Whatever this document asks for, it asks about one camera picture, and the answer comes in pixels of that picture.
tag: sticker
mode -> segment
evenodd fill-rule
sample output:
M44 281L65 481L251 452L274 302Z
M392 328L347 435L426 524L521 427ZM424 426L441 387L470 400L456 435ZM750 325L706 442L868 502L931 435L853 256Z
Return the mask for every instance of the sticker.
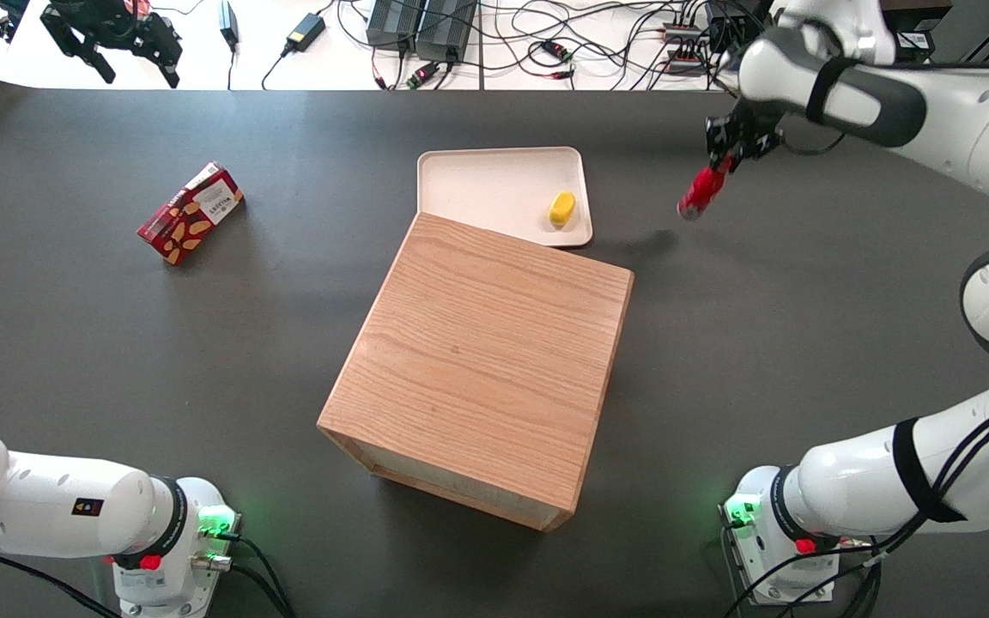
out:
M929 50L930 42L924 34L918 32L899 32L899 43L906 48L918 47L920 50Z
M217 167L215 161L212 161L212 163L205 165L204 169L201 169L201 172L198 173L197 176L193 176L193 180L190 180L189 183L185 185L185 188L196 189L197 185L200 185L205 180L208 180L209 176L212 176L213 173L217 172L220 172L220 168Z
M213 226L223 221L224 216L228 216L239 201L235 200L235 193L231 192L231 187L223 179L217 180L214 185L197 193L193 200L201 204L201 211L212 221Z
M166 586L163 571L121 571L122 588L161 588Z
M101 505L106 504L105 500L94 500L94 498L79 498L75 500L74 507L71 507L71 515L83 517L98 517L101 515Z

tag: yellow object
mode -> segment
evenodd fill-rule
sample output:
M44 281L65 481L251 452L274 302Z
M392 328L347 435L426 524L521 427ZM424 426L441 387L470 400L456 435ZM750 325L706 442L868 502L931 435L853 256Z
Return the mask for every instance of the yellow object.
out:
M549 208L549 221L552 221L553 226L566 226L573 212L574 193L560 191L560 195L552 200L552 208Z

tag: red object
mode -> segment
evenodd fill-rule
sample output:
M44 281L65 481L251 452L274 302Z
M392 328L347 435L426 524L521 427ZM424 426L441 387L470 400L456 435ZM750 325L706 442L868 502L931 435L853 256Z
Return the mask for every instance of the red object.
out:
M243 203L243 191L223 165L212 161L137 230L144 242L177 266L224 216Z
M723 181L727 176L727 171L731 169L731 154L723 157L719 162L719 167L712 169L711 166L701 169L690 185L689 191L678 201L678 212L687 221L695 221L703 214L704 209L712 201L712 198L723 188Z
M799 539L796 541L796 551L800 552L800 555L815 553L816 543L811 539Z
M162 564L162 556L145 555L140 559L140 568L144 571L156 571Z

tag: black table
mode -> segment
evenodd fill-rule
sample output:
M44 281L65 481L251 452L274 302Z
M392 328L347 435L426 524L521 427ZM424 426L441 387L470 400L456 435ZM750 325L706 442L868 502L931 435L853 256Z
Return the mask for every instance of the black table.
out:
M729 108L0 85L0 437L208 477L303 617L719 615L715 505L745 470L989 387L957 311L989 200L846 141L744 164L683 222L703 118ZM415 214L417 156L555 144L585 160L581 253L636 284L578 513L543 536L376 480L314 422ZM135 230L211 158L248 206L172 269ZM32 563L89 590L85 560ZM989 532L917 537L876 615L989 615L984 563ZM235 575L213 607L272 611ZM86 614L0 567L0 615Z

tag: wood grain surface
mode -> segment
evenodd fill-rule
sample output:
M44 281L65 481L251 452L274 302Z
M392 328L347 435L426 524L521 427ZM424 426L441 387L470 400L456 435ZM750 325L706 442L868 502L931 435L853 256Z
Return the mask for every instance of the wood grain surface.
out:
M418 215L319 429L347 452L365 443L573 512L632 280L616 266ZM470 504L456 490L440 495Z

